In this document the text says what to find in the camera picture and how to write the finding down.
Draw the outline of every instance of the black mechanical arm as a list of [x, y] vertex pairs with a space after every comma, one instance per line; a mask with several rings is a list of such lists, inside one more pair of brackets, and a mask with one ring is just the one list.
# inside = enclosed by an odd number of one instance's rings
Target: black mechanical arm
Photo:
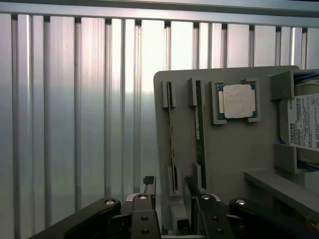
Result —
[[[132, 194], [121, 205], [103, 198], [50, 226], [31, 239], [160, 239], [155, 211], [156, 179], [144, 178], [145, 191]], [[184, 205], [188, 220], [179, 228], [186, 239], [314, 239], [317, 231], [305, 227], [246, 198], [224, 205], [213, 194], [200, 193], [192, 176], [184, 179]]]

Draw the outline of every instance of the gray bracket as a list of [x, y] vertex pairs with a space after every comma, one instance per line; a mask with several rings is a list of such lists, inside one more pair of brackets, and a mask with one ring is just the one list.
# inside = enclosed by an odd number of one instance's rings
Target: gray bracket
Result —
[[219, 81], [218, 83], [214, 83], [212, 81], [209, 82], [209, 91], [210, 91], [210, 102], [211, 102], [211, 114], [212, 114], [212, 124], [225, 124], [227, 120], [219, 119], [219, 99], [218, 93], [216, 89], [216, 85], [224, 84], [223, 81]]
[[171, 214], [171, 220], [172, 220], [173, 235], [177, 235], [178, 234], [177, 222], [188, 219], [184, 203], [182, 202], [182, 203], [171, 204], [170, 214]]
[[180, 168], [176, 167], [176, 179], [177, 179], [177, 188], [178, 191], [173, 190], [173, 175], [172, 175], [172, 167], [167, 165], [167, 173], [168, 173], [168, 191], [169, 196], [181, 196], [182, 188], [181, 188], [181, 176], [180, 176]]
[[289, 173], [298, 173], [297, 148], [286, 144], [273, 144], [274, 165]]
[[188, 80], [189, 106], [197, 106], [196, 81], [200, 81], [201, 104], [205, 105], [205, 88], [202, 77], [192, 77]]
[[176, 107], [176, 95], [175, 95], [175, 84], [172, 81], [162, 80], [161, 91], [162, 91], [162, 108], [168, 108], [168, 98], [167, 98], [167, 83], [171, 85], [171, 101], [172, 107]]
[[305, 217], [319, 221], [319, 195], [274, 172], [245, 171], [245, 179], [299, 211]]
[[[167, 87], [165, 83], [174, 83], [176, 103], [171, 112], [171, 119], [174, 121], [174, 152], [176, 154], [175, 164], [180, 169], [178, 179], [180, 181], [178, 191], [183, 194], [183, 178], [193, 174], [196, 162], [195, 144], [195, 117], [193, 109], [189, 107], [189, 86], [188, 80], [192, 78], [202, 78], [205, 87], [205, 105], [203, 106], [203, 122], [205, 125], [206, 142], [206, 163], [207, 163], [207, 191], [213, 192], [225, 203], [238, 195], [251, 197], [261, 203], [268, 204], [271, 200], [263, 192], [255, 192], [255, 187], [246, 185], [243, 181], [242, 170], [247, 168], [262, 168], [272, 170], [273, 164], [273, 143], [278, 136], [278, 109], [270, 102], [270, 77], [286, 71], [298, 70], [296, 66], [283, 67], [254, 67], [254, 68], [229, 68], [229, 69], [205, 69], [205, 70], [180, 70], [158, 72], [154, 77], [154, 97], [156, 111], [157, 142], [159, 154], [160, 177], [163, 179], [162, 186], [162, 221], [164, 227], [172, 230], [172, 204], [182, 202], [181, 196], [176, 195], [172, 188], [170, 146], [168, 143], [169, 130], [167, 130], [167, 110], [163, 109], [164, 98], [167, 99]], [[256, 77], [260, 86], [260, 104], [262, 117], [258, 123], [244, 123], [243, 120], [227, 120], [227, 125], [213, 124], [213, 117], [210, 112], [215, 107], [219, 112], [218, 99], [213, 100], [212, 85], [221, 83], [222, 85], [241, 84], [246, 78]]]
[[198, 187], [199, 191], [205, 192], [206, 189], [204, 189], [202, 187], [202, 184], [201, 184], [201, 168], [197, 162], [193, 162], [193, 175], [194, 175], [194, 178], [196, 180], [197, 187]]
[[256, 104], [257, 117], [256, 118], [248, 118], [248, 123], [252, 123], [252, 122], [258, 122], [261, 120], [259, 80], [258, 80], [258, 78], [255, 78], [255, 77], [246, 78], [245, 80], [242, 80], [242, 84], [249, 84], [249, 83], [255, 84], [255, 104]]
[[271, 100], [289, 99], [295, 97], [294, 73], [287, 71], [270, 77]]

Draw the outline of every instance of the silver screw head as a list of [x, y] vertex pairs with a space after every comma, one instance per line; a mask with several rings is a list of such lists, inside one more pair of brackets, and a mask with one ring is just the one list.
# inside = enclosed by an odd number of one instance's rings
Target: silver screw head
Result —
[[236, 201], [236, 203], [238, 203], [239, 205], [245, 205], [246, 204], [246, 202], [244, 200], [241, 200], [241, 199], [238, 199]]
[[209, 199], [209, 196], [208, 196], [208, 195], [203, 195], [203, 196], [201, 196], [201, 198], [203, 198], [203, 199]]
[[105, 202], [106, 205], [112, 205], [113, 203], [114, 203], [113, 200], [108, 200], [108, 201]]

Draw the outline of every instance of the gray plastic tray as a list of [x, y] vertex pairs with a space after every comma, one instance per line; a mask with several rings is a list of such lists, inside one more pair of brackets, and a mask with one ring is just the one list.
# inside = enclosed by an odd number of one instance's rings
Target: gray plastic tray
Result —
[[[157, 135], [159, 143], [159, 166], [162, 197], [163, 224], [170, 229], [170, 206], [182, 202], [182, 196], [170, 196], [169, 127], [167, 108], [163, 108], [162, 81], [174, 85], [175, 108], [171, 111], [174, 126], [175, 164], [180, 171], [180, 184], [187, 175], [194, 175], [195, 151], [194, 108], [189, 107], [190, 94], [188, 80], [202, 78], [204, 83], [205, 105], [204, 134], [206, 151], [207, 191], [217, 195], [228, 204], [236, 197], [249, 197], [268, 204], [271, 197], [256, 186], [244, 181], [242, 170], [273, 170], [273, 143], [279, 136], [278, 104], [271, 101], [270, 76], [290, 70], [297, 66], [229, 68], [207, 70], [184, 70], [158, 72], [154, 77]], [[247, 122], [244, 119], [228, 119], [226, 124], [213, 124], [212, 107], [218, 105], [211, 98], [212, 84], [241, 84], [247, 78], [258, 78], [260, 99], [260, 121]]]

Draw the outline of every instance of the white label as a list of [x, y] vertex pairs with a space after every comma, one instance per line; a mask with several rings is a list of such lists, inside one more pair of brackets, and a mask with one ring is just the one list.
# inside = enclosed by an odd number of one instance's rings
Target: white label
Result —
[[319, 94], [288, 100], [289, 145], [319, 151]]
[[250, 85], [224, 86], [225, 117], [244, 118], [253, 115], [252, 90]]

